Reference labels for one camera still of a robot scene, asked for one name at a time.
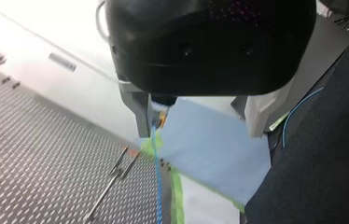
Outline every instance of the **white panel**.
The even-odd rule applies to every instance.
[[[229,200],[180,175],[185,224],[239,224],[240,212]]]

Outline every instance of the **light blue cloth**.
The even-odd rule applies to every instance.
[[[160,157],[181,173],[246,204],[271,168],[267,137],[250,138],[245,123],[179,99],[161,130]]]

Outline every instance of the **green tape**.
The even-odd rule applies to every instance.
[[[156,146],[157,146],[157,153],[160,153],[160,150],[163,146],[163,142],[161,139],[161,133],[156,131],[155,132],[155,142],[156,142]],[[144,153],[145,155],[154,156],[154,148],[152,147],[152,139],[151,137],[149,137],[148,139],[146,139],[141,146],[141,152]]]
[[[172,224],[184,224],[184,204],[183,204],[183,187],[178,171],[171,169],[172,174]]]

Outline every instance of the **perforated metal surface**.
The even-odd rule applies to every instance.
[[[122,149],[0,83],[0,223],[82,223]],[[141,156],[93,223],[156,223],[156,200],[153,160]]]

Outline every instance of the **white wall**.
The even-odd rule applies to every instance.
[[[74,73],[63,69],[48,59],[52,52],[60,51],[1,15],[0,51],[7,56],[1,72],[118,137],[138,143],[134,114],[122,103],[112,78],[64,55],[77,69]]]

